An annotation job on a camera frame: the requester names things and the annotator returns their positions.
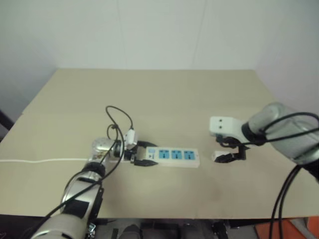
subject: black cable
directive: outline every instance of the black cable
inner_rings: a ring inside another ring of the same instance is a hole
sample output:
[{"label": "black cable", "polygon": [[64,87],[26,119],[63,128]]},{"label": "black cable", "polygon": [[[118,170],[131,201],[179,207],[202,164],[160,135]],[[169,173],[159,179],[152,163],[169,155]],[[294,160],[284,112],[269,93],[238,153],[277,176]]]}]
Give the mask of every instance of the black cable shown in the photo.
[{"label": "black cable", "polygon": [[115,129],[115,131],[116,131],[116,138],[115,138],[115,140],[114,140],[112,146],[109,148],[109,150],[106,152],[106,154],[104,154],[103,158],[101,159],[100,164],[103,163],[104,159],[105,159],[106,156],[111,152],[112,148],[113,148],[114,145],[117,143],[117,140],[118,140],[118,138],[119,138],[119,132],[118,132],[118,129],[116,128],[116,126],[115,126],[114,124],[110,124],[109,127],[108,127],[108,130],[109,130],[110,126],[113,126],[113,128]]},{"label": "black cable", "polygon": [[110,128],[111,128],[112,126],[113,126],[113,125],[110,124],[110,125],[108,126],[108,128],[106,129],[106,135],[107,135],[108,139],[111,139],[111,137],[110,137],[110,135],[109,135],[109,130],[110,130]]},{"label": "black cable", "polygon": [[74,175],[69,179],[69,181],[68,181],[67,184],[65,185],[65,188],[64,188],[64,189],[66,189],[66,188],[69,186],[69,184],[71,183],[71,181],[72,181],[76,176],[78,176],[79,174],[84,173],[84,172],[86,172],[86,171],[88,171],[88,170],[82,170],[82,171],[77,172],[76,174],[74,174]]},{"label": "black cable", "polygon": [[293,173],[293,175],[291,176],[289,182],[286,185],[286,188],[283,191],[283,195],[281,197],[281,201],[280,201],[280,205],[279,205],[279,213],[278,213],[278,221],[279,221],[279,235],[280,235],[280,239],[284,239],[284,232],[283,232],[283,207],[284,207],[284,201],[285,201],[285,197],[286,194],[291,186],[291,183],[293,182],[293,180],[295,179],[296,175],[299,173],[301,167],[299,165],[296,165],[294,167],[294,169],[296,169]]},{"label": "black cable", "polygon": [[276,141],[280,141],[280,140],[285,140],[285,139],[289,139],[289,138],[295,138],[295,137],[299,137],[305,134],[309,134],[309,133],[313,133],[319,131],[319,127],[318,128],[314,128],[305,132],[301,132],[301,133],[295,133],[295,134],[291,134],[291,135],[287,135],[287,136],[283,136],[283,137],[278,137],[278,138],[272,138],[272,139],[267,139],[267,140],[256,140],[253,142],[247,142],[247,143],[235,143],[235,144],[223,144],[223,143],[219,143],[221,146],[225,147],[225,148],[230,148],[230,147],[240,147],[240,146],[246,146],[246,145],[253,145],[253,144],[262,144],[262,143],[270,143],[270,142],[276,142]]},{"label": "black cable", "polygon": [[271,220],[270,220],[270,227],[269,227],[269,239],[272,239],[272,236],[273,236],[273,227],[274,227],[274,222],[275,222],[275,214],[276,214],[276,210],[277,210],[277,206],[278,206],[278,203],[280,201],[280,199],[282,198],[282,194],[284,192],[284,190],[286,189],[287,187],[287,184],[289,183],[291,177],[293,176],[293,174],[296,172],[296,170],[298,170],[298,165],[296,165],[292,171],[288,174],[287,178],[285,179],[284,183],[283,183],[283,186],[281,187],[281,190],[279,192],[279,195],[276,199],[276,202],[275,202],[275,205],[274,205],[274,208],[273,208],[273,212],[272,212],[272,215],[271,215]]},{"label": "black cable", "polygon": [[[273,122],[269,123],[268,125],[266,125],[264,127],[264,129],[261,131],[261,133],[265,134],[266,130],[268,130],[271,126],[275,125],[276,123],[286,120],[288,118],[292,118],[295,116],[311,116],[313,118],[315,118],[319,124],[319,116],[317,116],[316,114],[313,113],[308,113],[308,112],[298,112],[298,113],[293,113],[293,114],[289,114],[286,116],[283,116],[279,119],[274,120]],[[300,132],[300,133],[295,133],[295,134],[291,134],[291,135],[287,135],[287,136],[282,136],[282,137],[278,137],[278,138],[272,138],[272,139],[266,139],[266,140],[256,140],[256,141],[252,141],[252,142],[247,142],[247,143],[236,143],[236,144],[224,144],[223,142],[220,142],[220,145],[225,147],[225,148],[229,148],[229,147],[240,147],[240,146],[246,146],[246,145],[254,145],[254,144],[263,144],[263,143],[270,143],[270,142],[276,142],[276,141],[280,141],[280,140],[285,140],[285,139],[289,139],[289,138],[295,138],[295,137],[299,137],[302,135],[306,135],[309,133],[313,133],[319,131],[319,127],[318,128],[314,128],[314,129],[310,129],[308,131],[305,132]]]},{"label": "black cable", "polygon": [[113,222],[116,222],[117,220],[115,219],[115,220],[110,220],[110,221],[108,221],[106,224],[108,224],[108,223],[113,223]]},{"label": "black cable", "polygon": [[114,109],[116,109],[116,110],[122,112],[123,114],[125,114],[125,115],[129,118],[129,120],[130,120],[130,122],[131,122],[131,127],[130,127],[130,128],[133,128],[133,121],[132,121],[132,118],[129,116],[128,113],[126,113],[124,110],[122,110],[122,109],[120,109],[120,108],[117,108],[117,107],[115,107],[115,106],[106,106],[106,107],[105,107],[105,111],[106,111],[107,115],[110,117],[111,121],[112,121],[114,124],[116,124],[116,123],[115,123],[114,119],[112,118],[112,116],[110,115],[110,113],[109,113],[109,111],[108,111],[108,108],[114,108]]},{"label": "black cable", "polygon": [[92,183],[90,186],[88,186],[87,188],[83,189],[82,191],[78,192],[77,194],[73,195],[71,198],[69,198],[68,200],[64,201],[63,203],[61,203],[59,206],[57,206],[56,208],[54,208],[51,212],[49,212],[32,230],[29,231],[29,233],[26,235],[26,238],[31,237],[56,211],[58,211],[60,208],[62,208],[63,206],[65,206],[67,203],[73,201],[75,198],[77,198],[78,196],[82,195],[83,193],[89,191],[91,188],[93,188],[95,185],[101,184],[102,181],[104,179],[106,179],[111,173],[114,172],[114,170],[119,166],[121,159],[124,155],[124,137],[122,134],[122,131],[120,130],[120,128],[118,127],[118,125],[116,124],[116,122],[114,121],[114,119],[110,116],[110,114],[108,113],[106,107],[106,113],[108,114],[108,116],[110,117],[111,121],[114,123],[114,127],[119,131],[120,136],[121,136],[121,140],[122,140],[122,153],[120,155],[119,160],[117,161],[117,163],[115,164],[115,166],[110,170],[110,172],[108,172],[105,176],[103,176],[101,179],[99,179],[98,181]]},{"label": "black cable", "polygon": [[293,114],[289,114],[289,115],[286,115],[286,116],[283,116],[279,119],[276,119],[274,121],[272,121],[271,123],[269,123],[268,125],[266,125],[264,127],[264,129],[262,130],[262,133],[265,133],[271,126],[279,123],[280,121],[283,121],[283,120],[286,120],[286,119],[289,119],[289,118],[292,118],[292,117],[295,117],[295,116],[311,116],[313,118],[315,118],[318,122],[318,125],[319,125],[319,116],[317,116],[316,114],[313,114],[313,113],[309,113],[309,112],[297,112],[297,113],[293,113]]}]

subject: table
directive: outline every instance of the table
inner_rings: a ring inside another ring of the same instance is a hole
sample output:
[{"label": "table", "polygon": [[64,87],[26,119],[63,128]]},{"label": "table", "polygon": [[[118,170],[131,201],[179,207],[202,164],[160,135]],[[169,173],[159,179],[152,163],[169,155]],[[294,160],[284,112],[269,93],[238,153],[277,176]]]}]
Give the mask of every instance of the table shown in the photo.
[{"label": "table", "polygon": [[[130,114],[140,140],[194,147],[200,167],[137,167],[123,163],[104,182],[100,218],[269,218],[294,164],[270,144],[246,161],[218,164],[223,150],[208,133],[210,116],[247,120],[274,101],[254,71],[128,71],[59,69],[0,144],[0,159],[87,158],[104,136],[106,105]],[[128,120],[114,112],[125,131]],[[0,214],[44,216],[59,204],[81,161],[0,163]],[[302,170],[284,217],[319,213],[319,190]]]}]

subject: white power strip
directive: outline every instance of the white power strip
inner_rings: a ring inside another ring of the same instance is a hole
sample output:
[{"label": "white power strip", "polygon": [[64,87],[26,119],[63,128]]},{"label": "white power strip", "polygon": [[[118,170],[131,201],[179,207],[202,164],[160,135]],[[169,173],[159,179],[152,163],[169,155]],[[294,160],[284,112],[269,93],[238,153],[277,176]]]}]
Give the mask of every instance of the white power strip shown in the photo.
[{"label": "white power strip", "polygon": [[200,165],[195,148],[147,147],[145,159],[167,167],[198,168]]}]

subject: small white object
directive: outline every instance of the small white object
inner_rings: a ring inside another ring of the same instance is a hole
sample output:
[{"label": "small white object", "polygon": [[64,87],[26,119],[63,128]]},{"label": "small white object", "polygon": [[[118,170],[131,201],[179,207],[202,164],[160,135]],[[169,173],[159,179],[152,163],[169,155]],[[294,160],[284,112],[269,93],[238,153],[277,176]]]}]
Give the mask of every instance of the small white object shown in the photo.
[{"label": "small white object", "polygon": [[138,144],[138,134],[134,129],[129,129],[129,131],[124,135],[125,147],[126,149],[132,149]]},{"label": "small white object", "polygon": [[211,159],[212,159],[213,161],[215,161],[217,157],[222,156],[222,155],[226,155],[226,154],[229,154],[229,153],[230,153],[230,152],[228,152],[228,151],[215,151],[215,152],[211,155]]},{"label": "small white object", "polygon": [[196,148],[147,147],[144,159],[166,167],[198,168],[200,165]]}]

